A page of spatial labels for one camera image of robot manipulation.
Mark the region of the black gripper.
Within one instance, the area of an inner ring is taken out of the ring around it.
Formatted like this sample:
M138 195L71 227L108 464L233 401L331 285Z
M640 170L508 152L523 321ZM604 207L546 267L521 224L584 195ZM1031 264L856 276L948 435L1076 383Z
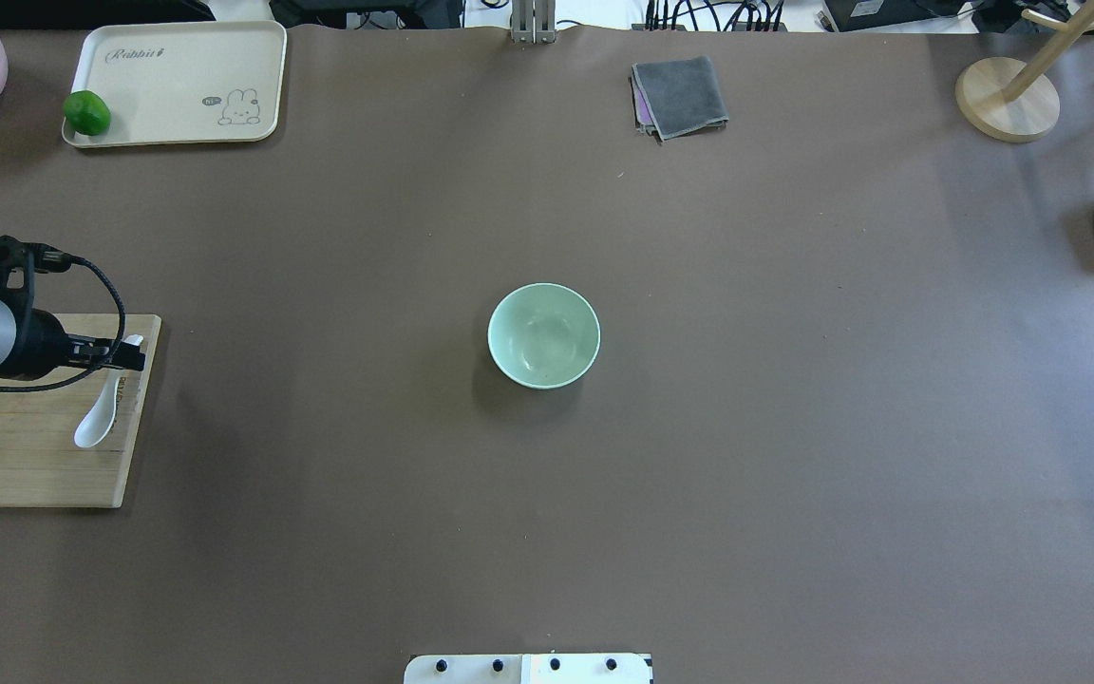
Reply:
M19 381L38 380L53 370L67 367L78 370L142 371L147 353L141 350L116 350L108 355L70 355L73 350L108 350L113 346L130 345L127 338L104 338L66 334L65 325L44 309L12 308L16 323L16 339L11 351L11 378Z

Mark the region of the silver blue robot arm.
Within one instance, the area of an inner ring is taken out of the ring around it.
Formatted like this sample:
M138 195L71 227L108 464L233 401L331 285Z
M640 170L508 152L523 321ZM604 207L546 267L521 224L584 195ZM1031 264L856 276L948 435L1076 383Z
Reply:
M142 371L146 353L139 343L78 336L65 331L55 315L31 309L28 321L0 300L0 378L34 381L58 368L88 370L97 363L112 370Z

